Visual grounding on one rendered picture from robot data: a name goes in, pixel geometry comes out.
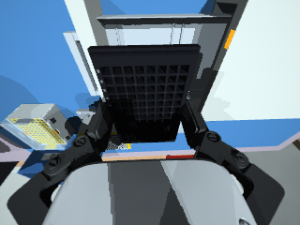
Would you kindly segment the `blue bench mat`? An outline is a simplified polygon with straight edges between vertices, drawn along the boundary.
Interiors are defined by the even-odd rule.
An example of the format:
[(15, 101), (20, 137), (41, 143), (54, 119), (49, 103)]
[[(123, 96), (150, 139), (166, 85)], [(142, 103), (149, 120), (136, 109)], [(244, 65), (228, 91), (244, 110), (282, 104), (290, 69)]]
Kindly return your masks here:
[[(103, 15), (212, 13), (216, 0), (100, 0)], [(79, 136), (78, 109), (97, 109), (63, 35), (76, 31), (65, 0), (0, 0), (0, 123), (22, 104), (55, 103)], [(279, 146), (300, 131), (300, 118), (205, 121), (233, 148)], [(175, 142), (133, 143), (103, 153), (193, 150)]]

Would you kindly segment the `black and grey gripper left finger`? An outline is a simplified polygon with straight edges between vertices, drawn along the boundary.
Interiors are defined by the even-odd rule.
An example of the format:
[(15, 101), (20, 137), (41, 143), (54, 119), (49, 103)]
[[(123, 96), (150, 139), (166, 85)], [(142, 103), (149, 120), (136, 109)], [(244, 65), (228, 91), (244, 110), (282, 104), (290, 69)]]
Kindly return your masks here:
[(53, 192), (68, 174), (84, 164), (102, 161), (100, 154), (108, 148), (112, 129), (108, 105), (99, 102), (84, 135), (76, 137), (67, 150), (49, 160), (42, 172), (8, 199), (7, 208), (18, 225), (42, 225), (52, 204)]

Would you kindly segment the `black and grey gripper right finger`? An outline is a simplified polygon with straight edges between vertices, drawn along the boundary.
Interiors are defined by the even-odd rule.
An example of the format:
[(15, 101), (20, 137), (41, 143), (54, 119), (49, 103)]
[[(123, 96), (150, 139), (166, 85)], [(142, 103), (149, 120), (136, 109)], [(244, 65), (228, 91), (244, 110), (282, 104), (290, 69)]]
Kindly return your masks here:
[(236, 177), (244, 188), (243, 197), (257, 225), (269, 225), (285, 195), (274, 178), (251, 164), (248, 157), (209, 130), (192, 99), (187, 99), (181, 123), (187, 145), (195, 150), (193, 158), (213, 160)]

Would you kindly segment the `blue open-top bin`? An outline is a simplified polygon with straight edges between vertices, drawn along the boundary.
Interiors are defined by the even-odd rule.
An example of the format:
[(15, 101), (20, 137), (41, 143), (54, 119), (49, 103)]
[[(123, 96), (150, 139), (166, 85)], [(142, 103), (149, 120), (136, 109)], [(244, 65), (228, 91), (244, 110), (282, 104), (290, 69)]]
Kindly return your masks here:
[[(67, 150), (72, 141), (78, 136), (72, 136), (67, 144), (65, 150)], [(42, 172), (46, 163), (52, 158), (56, 157), (65, 150), (33, 150), (28, 159), (24, 162), (21, 168), (18, 170), (18, 174), (28, 178), (32, 178), (38, 172)]]

